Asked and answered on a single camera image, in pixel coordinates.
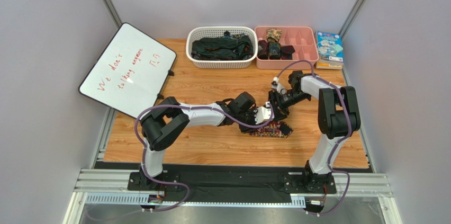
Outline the multicoloured checked patterned tie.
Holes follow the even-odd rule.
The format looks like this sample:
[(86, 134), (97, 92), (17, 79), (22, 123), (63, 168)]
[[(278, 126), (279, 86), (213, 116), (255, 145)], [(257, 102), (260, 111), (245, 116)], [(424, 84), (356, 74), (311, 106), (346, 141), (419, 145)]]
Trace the multicoloured checked patterned tie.
[(272, 121), (267, 126), (256, 129), (249, 134), (254, 137), (287, 138), (293, 129), (284, 121)]

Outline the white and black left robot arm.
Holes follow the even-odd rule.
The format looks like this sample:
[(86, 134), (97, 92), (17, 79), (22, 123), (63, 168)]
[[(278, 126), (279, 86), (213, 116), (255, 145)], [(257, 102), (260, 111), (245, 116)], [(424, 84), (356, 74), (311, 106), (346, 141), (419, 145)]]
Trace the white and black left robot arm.
[(186, 128), (221, 127), (235, 123), (243, 133), (247, 133), (268, 125), (274, 117), (274, 108), (269, 102), (257, 107), (255, 99), (247, 92), (206, 105), (190, 105), (168, 97), (142, 111), (135, 120), (134, 132), (143, 144), (143, 153), (139, 171), (130, 175), (128, 190), (187, 187), (174, 175), (169, 178), (163, 176), (166, 149)]

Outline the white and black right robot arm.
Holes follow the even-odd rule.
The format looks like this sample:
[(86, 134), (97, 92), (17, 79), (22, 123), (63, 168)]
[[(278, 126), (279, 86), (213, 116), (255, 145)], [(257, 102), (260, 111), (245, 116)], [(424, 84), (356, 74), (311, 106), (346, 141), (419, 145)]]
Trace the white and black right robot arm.
[(293, 71), (286, 89), (274, 77), (268, 100), (274, 108), (274, 119), (284, 120), (289, 108), (303, 100), (318, 100), (318, 126), (321, 137), (313, 156), (306, 162), (301, 185), (307, 192), (324, 191), (332, 183), (332, 166), (344, 142), (360, 129), (356, 90), (337, 86), (315, 73)]

